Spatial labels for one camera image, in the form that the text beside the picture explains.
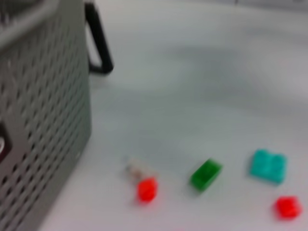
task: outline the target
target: teal lego brick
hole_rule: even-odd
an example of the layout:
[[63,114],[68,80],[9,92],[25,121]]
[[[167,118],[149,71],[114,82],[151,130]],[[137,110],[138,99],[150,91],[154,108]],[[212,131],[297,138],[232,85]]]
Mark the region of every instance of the teal lego brick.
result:
[[283,183],[286,175],[287,158],[282,154],[272,154],[266,149],[256,150],[250,174],[277,184]]

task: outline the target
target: perforated basket wall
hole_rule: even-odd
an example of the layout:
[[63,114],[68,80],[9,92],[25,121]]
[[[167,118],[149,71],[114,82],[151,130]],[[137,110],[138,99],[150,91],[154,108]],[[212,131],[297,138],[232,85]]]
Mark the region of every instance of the perforated basket wall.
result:
[[90,136],[81,0],[0,53],[0,124],[12,150],[0,163],[0,231],[34,231]]

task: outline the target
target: black handle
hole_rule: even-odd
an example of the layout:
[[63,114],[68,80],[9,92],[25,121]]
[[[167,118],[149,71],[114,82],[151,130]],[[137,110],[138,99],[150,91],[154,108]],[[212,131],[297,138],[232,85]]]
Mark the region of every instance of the black handle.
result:
[[90,72],[99,74],[109,74],[114,69],[114,64],[111,59],[111,55],[108,49],[107,41],[104,36],[103,27],[100,21],[99,14],[93,3],[85,3],[86,20],[91,29],[91,33],[100,55],[102,64],[101,66],[94,65],[89,57],[89,68]]

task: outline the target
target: lego brick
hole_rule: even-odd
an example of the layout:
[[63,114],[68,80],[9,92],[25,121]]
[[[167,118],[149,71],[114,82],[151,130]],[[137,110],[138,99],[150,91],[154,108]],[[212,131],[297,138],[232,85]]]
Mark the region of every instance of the lego brick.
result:
[[272,154],[266,149],[256,150],[250,174],[281,184],[286,175],[287,159],[282,154]]
[[207,189],[214,179],[219,175],[222,165],[212,159],[208,159],[191,176],[190,182],[199,191]]
[[280,218],[296,218],[302,212],[296,196],[280,197],[276,202],[276,209]]
[[140,201],[148,203],[151,202],[157,195],[158,183],[156,178],[151,177],[142,180],[138,184],[138,198]]

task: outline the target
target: red lego brick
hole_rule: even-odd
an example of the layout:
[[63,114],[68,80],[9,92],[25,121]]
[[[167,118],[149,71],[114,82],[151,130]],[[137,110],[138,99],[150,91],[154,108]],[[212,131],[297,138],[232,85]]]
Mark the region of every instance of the red lego brick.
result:
[[296,196],[280,197],[276,202],[276,208],[281,218],[296,218],[302,212]]
[[158,183],[154,177],[142,180],[138,184],[138,198],[142,202],[150,202],[157,195]]

